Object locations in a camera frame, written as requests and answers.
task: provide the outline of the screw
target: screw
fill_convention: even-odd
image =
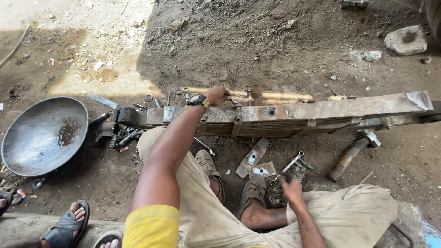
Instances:
[[[272,115],[275,114],[276,113],[276,107],[270,107],[269,108],[269,113],[272,114]]]

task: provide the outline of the hammer head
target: hammer head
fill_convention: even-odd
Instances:
[[[362,137],[366,137],[374,148],[377,148],[381,145],[381,142],[378,140],[374,132],[369,131],[368,129],[358,130],[358,134],[360,134]]]

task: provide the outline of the man's arm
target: man's arm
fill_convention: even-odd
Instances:
[[[215,105],[226,99],[225,93],[226,89],[218,86],[205,92],[204,95],[210,105]],[[179,209],[176,171],[193,143],[193,136],[204,112],[203,105],[188,106],[158,139],[144,161],[131,212],[157,204]]]
[[[277,178],[282,185],[289,206],[297,216],[303,248],[328,248],[303,200],[300,181],[293,177],[288,184],[283,176],[278,175]]]

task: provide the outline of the yellow shirt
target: yellow shirt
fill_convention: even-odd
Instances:
[[[127,216],[123,248],[178,246],[179,210],[168,205],[139,208]],[[264,248],[252,245],[246,248]]]

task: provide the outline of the metal bowl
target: metal bowl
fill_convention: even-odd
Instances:
[[[89,114],[77,99],[54,97],[28,108],[3,138],[1,156],[15,174],[35,177],[64,165],[86,138]]]

